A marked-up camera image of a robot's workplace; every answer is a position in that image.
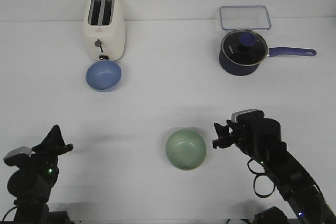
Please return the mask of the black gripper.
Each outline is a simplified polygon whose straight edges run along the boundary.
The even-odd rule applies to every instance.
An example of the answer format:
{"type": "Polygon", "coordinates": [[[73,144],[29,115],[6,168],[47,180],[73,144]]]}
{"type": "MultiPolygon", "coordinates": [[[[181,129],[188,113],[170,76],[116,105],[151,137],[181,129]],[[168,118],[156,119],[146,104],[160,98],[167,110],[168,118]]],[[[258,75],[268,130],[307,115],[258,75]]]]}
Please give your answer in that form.
{"type": "Polygon", "coordinates": [[[246,155],[253,159],[282,159],[282,140],[280,123],[265,118],[263,111],[256,111],[239,118],[239,123],[226,121],[222,126],[214,123],[218,139],[212,141],[214,149],[228,148],[233,143],[246,155]]]}
{"type": "Polygon", "coordinates": [[[72,150],[72,144],[65,145],[59,125],[54,125],[42,143],[32,148],[28,167],[44,181],[56,182],[59,175],[58,156],[72,150]]]}

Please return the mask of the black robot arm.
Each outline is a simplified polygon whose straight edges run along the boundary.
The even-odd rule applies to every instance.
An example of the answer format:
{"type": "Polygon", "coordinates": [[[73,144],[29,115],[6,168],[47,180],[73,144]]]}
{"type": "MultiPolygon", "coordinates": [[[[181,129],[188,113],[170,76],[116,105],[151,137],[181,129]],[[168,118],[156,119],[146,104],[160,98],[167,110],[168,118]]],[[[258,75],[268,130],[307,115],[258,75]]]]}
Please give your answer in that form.
{"type": "Polygon", "coordinates": [[[214,128],[218,138],[212,141],[213,148],[236,145],[251,162],[261,165],[263,172],[252,172],[255,178],[267,176],[300,223],[335,223],[319,186],[288,152],[278,121],[250,109],[233,113],[225,126],[214,123],[214,128]]]}
{"type": "Polygon", "coordinates": [[[74,218],[224,218],[223,194],[232,180],[220,151],[207,143],[202,163],[181,169],[167,158],[169,135],[125,126],[83,132],[68,143],[54,125],[36,146],[5,156],[6,165],[17,167],[7,189],[20,205],[51,201],[74,218]]]}

